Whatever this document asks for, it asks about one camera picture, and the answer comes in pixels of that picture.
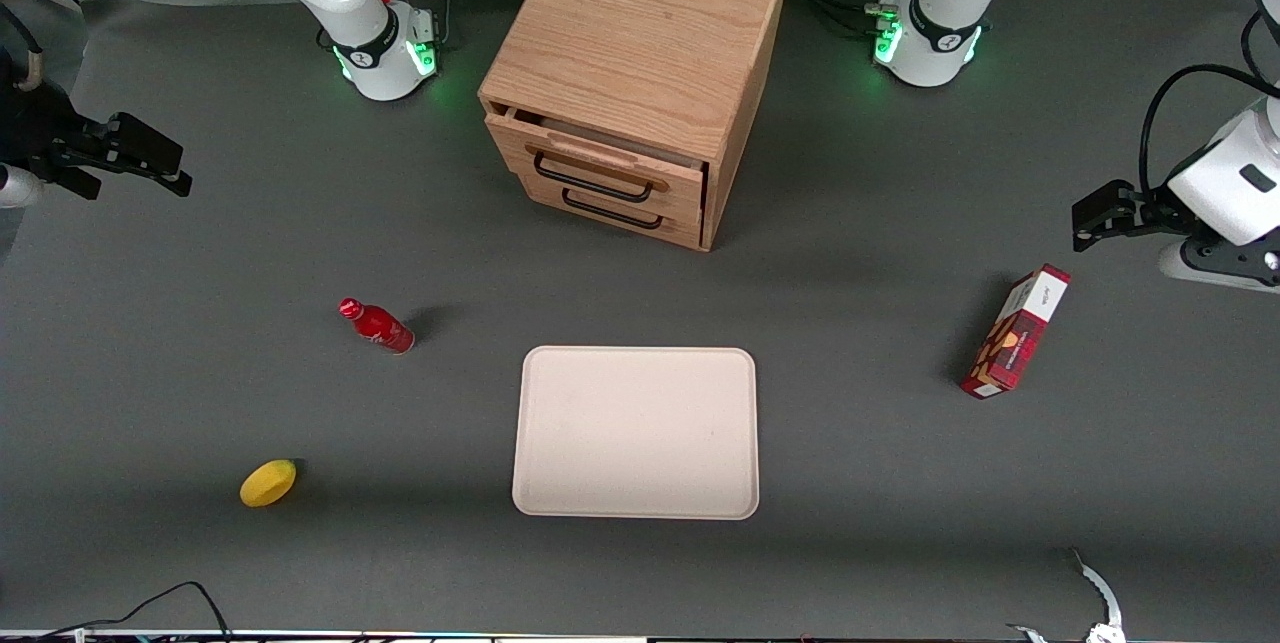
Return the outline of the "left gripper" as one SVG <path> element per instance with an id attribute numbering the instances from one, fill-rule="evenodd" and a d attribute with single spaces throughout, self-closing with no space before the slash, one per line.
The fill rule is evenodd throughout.
<path id="1" fill-rule="evenodd" d="M 1074 251 L 1103 240 L 1165 232 L 1252 245 L 1279 225 L 1276 108 L 1248 108 L 1185 159 L 1138 213 L 1137 190 L 1110 181 L 1071 206 Z"/>

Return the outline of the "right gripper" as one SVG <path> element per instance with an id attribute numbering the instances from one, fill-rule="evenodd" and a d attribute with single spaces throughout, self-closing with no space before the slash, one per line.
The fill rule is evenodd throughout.
<path id="1" fill-rule="evenodd" d="M 179 197 L 189 196 L 192 177 L 180 169 L 184 149 L 137 117 L 113 114 L 105 128 L 78 114 L 55 85 L 28 92 L 3 85 L 3 163 L 93 201 L 102 182 L 82 168 L 101 163 L 105 145 L 110 172 L 143 177 Z"/>

